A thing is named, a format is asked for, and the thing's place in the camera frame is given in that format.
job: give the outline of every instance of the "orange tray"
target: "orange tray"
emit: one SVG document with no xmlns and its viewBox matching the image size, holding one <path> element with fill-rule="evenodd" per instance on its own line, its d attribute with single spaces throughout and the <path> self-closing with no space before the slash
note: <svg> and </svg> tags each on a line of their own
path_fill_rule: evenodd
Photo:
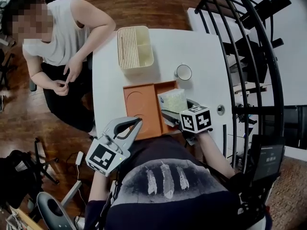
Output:
<svg viewBox="0 0 307 230">
<path fill-rule="evenodd" d="M 176 130 L 165 124 L 157 95 L 177 88 L 176 81 L 131 85 L 123 88 L 127 116 L 140 117 L 143 120 L 136 140 L 158 137 Z"/>
</svg>

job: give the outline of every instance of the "wooden floor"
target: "wooden floor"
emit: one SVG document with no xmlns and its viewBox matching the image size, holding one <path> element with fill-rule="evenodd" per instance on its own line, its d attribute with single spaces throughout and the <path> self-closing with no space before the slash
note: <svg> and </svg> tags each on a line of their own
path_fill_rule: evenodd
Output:
<svg viewBox="0 0 307 230">
<path fill-rule="evenodd" d="M 186 15 L 188 7 L 195 7 L 200 0 L 86 0 L 108 13 L 117 23 L 117 28 L 132 25 L 146 25 L 149 28 L 168 28 L 190 30 Z M 34 139 L 39 137 L 44 144 L 48 159 L 58 157 L 59 163 L 53 166 L 59 185 L 44 180 L 43 189 L 61 200 L 76 182 L 73 167 L 76 154 L 66 166 L 66 159 L 72 153 L 86 153 L 91 141 L 88 134 L 76 130 L 50 113 L 42 89 L 29 90 L 29 75 L 22 52 L 19 47 L 13 64 L 18 69 L 9 74 L 10 91 L 2 89 L 4 110 L 0 113 L 0 157 L 6 157 L 12 150 L 33 151 Z M 80 178 L 91 184 L 93 172 L 83 164 Z M 68 206 L 68 213 L 76 216 L 83 207 L 79 196 Z"/>
</svg>

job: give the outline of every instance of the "fingers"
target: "fingers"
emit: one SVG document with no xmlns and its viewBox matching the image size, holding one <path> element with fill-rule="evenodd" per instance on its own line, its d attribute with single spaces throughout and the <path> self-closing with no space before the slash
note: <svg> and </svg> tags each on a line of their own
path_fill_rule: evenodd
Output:
<svg viewBox="0 0 307 230">
<path fill-rule="evenodd" d="M 65 84 L 68 84 L 69 82 L 71 82 L 72 77 L 73 77 L 73 73 L 70 71 L 69 74 L 68 74 L 68 76 L 67 76 L 67 79 L 66 79 Z"/>
<path fill-rule="evenodd" d="M 68 94 L 68 89 L 64 92 L 56 92 L 56 94 L 59 95 L 59 96 L 65 96 L 65 95 Z"/>
<path fill-rule="evenodd" d="M 69 65 L 66 64 L 66 66 L 65 66 L 65 68 L 64 68 L 64 71 L 63 71 L 63 75 L 66 75 L 68 69 L 69 69 Z"/>
<path fill-rule="evenodd" d="M 56 89 L 55 89 L 55 92 L 64 92 L 64 91 L 66 91 L 66 90 L 68 90 L 69 88 L 68 88 L 68 85 L 64 85 L 63 87 L 60 87 L 60 86 L 58 86 Z"/>
<path fill-rule="evenodd" d="M 68 94 L 68 91 L 69 91 L 69 88 L 64 86 L 64 87 L 61 87 L 60 91 L 54 91 L 54 92 L 59 96 L 65 96 Z"/>
<path fill-rule="evenodd" d="M 71 82 L 75 82 L 75 80 L 77 79 L 78 75 L 77 74 L 74 74 L 71 78 Z"/>
<path fill-rule="evenodd" d="M 63 80 L 56 80 L 56 82 L 59 83 L 59 84 L 65 84 L 65 83 L 66 83 L 66 82 L 63 81 Z"/>
<path fill-rule="evenodd" d="M 70 71 L 66 79 L 66 84 L 68 84 L 69 82 L 75 82 L 78 76 L 78 73 L 73 73 L 72 71 Z"/>
</svg>

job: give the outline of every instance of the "black shirt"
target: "black shirt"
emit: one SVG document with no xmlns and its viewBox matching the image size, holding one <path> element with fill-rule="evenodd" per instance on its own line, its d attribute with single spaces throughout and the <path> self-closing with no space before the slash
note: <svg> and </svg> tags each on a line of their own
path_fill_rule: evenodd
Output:
<svg viewBox="0 0 307 230">
<path fill-rule="evenodd" d="M 120 168 L 120 188 L 106 217 L 106 230 L 223 229 L 233 226 L 240 206 L 171 137 L 138 141 Z M 90 201 L 85 230 L 100 217 L 105 201 Z"/>
</svg>

